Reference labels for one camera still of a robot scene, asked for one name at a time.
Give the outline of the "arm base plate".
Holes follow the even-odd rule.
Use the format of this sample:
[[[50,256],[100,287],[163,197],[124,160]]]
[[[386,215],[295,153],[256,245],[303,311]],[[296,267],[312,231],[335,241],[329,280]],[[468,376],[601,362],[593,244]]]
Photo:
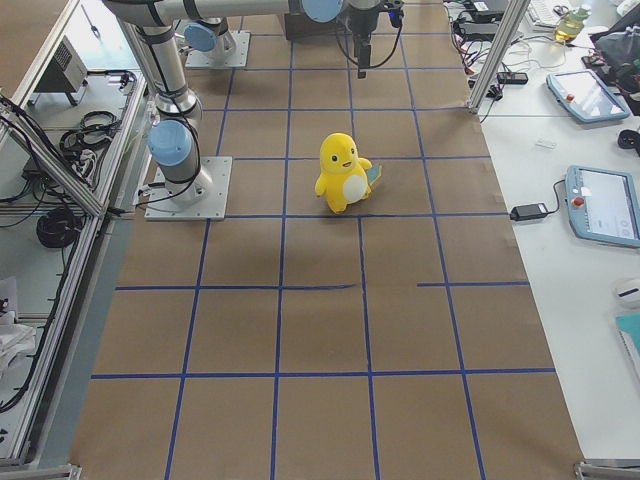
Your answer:
[[[201,158],[201,170],[194,183],[183,193],[177,184],[169,183],[165,188],[165,178],[159,167],[154,181],[162,186],[152,189],[149,203],[145,204],[144,217],[149,221],[196,221],[225,218],[232,158],[229,156],[205,156]]]
[[[185,66],[195,70],[245,67],[250,37],[246,30],[216,35],[190,25],[185,32],[185,40],[190,47]]]

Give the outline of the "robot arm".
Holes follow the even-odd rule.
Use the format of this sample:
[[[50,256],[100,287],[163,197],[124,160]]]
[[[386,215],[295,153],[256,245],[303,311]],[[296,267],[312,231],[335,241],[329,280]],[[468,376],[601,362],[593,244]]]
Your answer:
[[[209,17],[188,23],[184,30],[186,43],[196,51],[222,60],[237,49],[226,17]]]
[[[132,31],[128,43],[154,87],[160,121],[151,128],[148,147],[164,175],[166,201],[195,203],[210,191],[202,166],[198,126],[202,105],[189,88],[179,56],[174,23],[190,20],[208,34],[215,19],[229,16],[304,14],[317,23],[338,21],[349,31],[360,71],[370,67],[370,41],[383,1],[106,1],[121,26]]]

